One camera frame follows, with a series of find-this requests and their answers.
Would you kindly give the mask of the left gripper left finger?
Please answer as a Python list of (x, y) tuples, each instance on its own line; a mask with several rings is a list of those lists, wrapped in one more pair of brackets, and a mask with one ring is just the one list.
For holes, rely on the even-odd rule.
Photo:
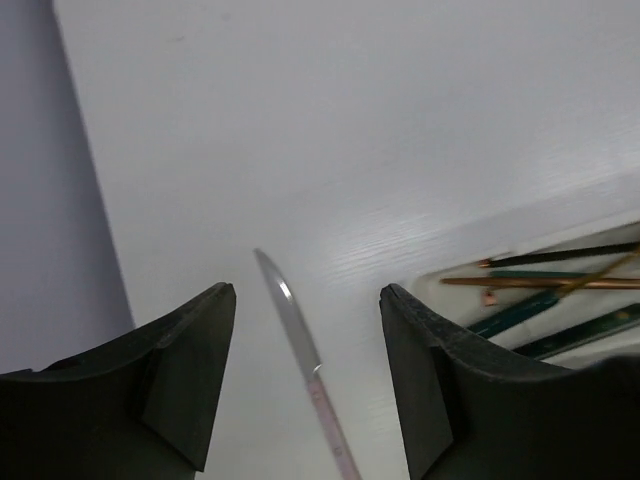
[(236, 310), (218, 283), (44, 370), (1, 378), (5, 479), (191, 479), (206, 465)]

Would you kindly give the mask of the gold spoon blue handle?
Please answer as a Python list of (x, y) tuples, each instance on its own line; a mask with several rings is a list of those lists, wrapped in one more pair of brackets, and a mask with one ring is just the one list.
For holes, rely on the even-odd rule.
[(494, 337), (546, 310), (551, 309), (558, 304), (562, 298), (572, 294), (574, 291), (584, 289), (589, 283), (600, 280), (606, 275), (612, 273), (614, 270), (634, 261), (638, 257), (639, 248), (636, 248), (625, 257), (614, 261), (600, 271), (572, 280), (567, 285), (548, 289), (535, 294), (516, 303), (515, 305), (470, 325), (468, 329), (483, 338)]

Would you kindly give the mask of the black plastic spoon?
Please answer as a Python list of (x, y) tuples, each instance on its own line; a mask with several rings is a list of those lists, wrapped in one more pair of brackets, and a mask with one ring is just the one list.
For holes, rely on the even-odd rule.
[(477, 266), (480, 268), (503, 268), (518, 265), (549, 263), (578, 258), (588, 258), (594, 256), (605, 256), (628, 253), (639, 245), (638, 242), (628, 242), (612, 245), (601, 245), (588, 248), (578, 248), (571, 250), (551, 251), (543, 253), (531, 253), (525, 255), (511, 256), (502, 259), (485, 259)]

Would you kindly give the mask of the copper metal spoon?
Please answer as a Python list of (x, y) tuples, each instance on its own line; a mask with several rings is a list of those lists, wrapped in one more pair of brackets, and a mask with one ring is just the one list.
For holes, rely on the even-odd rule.
[[(557, 278), (524, 278), (524, 277), (468, 277), (444, 278), (441, 284), (457, 286), (482, 286), (495, 288), (559, 288), (576, 283), (575, 279)], [(604, 290), (638, 290), (639, 280), (634, 278), (602, 278), (589, 283), (579, 282), (581, 288)]]

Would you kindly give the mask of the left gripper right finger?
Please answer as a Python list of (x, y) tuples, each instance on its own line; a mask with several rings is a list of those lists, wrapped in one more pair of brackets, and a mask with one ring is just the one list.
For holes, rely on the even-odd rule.
[(380, 311), (413, 479), (635, 479), (639, 359), (572, 370), (518, 355), (399, 285)]

